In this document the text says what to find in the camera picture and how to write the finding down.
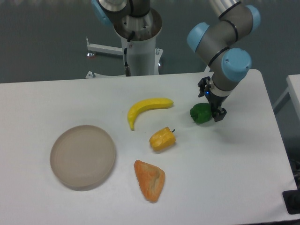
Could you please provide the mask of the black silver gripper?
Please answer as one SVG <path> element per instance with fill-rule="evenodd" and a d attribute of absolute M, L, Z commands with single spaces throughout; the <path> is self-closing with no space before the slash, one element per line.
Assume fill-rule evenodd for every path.
<path fill-rule="evenodd" d="M 222 121 L 226 116 L 227 111 L 225 108 L 222 108 L 221 105 L 232 91 L 224 91 L 219 89 L 209 76 L 202 78 L 198 83 L 198 87 L 198 97 L 201 98 L 205 96 L 210 105 L 213 108 L 216 108 L 212 111 L 212 117 L 214 121 Z"/>

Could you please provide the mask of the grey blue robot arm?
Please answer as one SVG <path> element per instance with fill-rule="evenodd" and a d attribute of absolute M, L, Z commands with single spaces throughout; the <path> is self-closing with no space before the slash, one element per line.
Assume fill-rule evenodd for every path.
<path fill-rule="evenodd" d="M 162 19 L 150 2 L 93 0 L 91 5 L 98 20 L 113 26 L 121 38 L 125 75 L 156 74 L 156 38 Z M 212 0 L 210 5 L 219 23 L 196 25 L 189 32 L 187 43 L 213 71 L 212 76 L 198 83 L 199 96 L 207 98 L 214 121 L 221 121 L 226 115 L 222 103 L 252 66 L 250 55 L 232 45 L 253 32 L 260 25 L 261 16 L 255 7 L 245 6 L 239 0 Z"/>

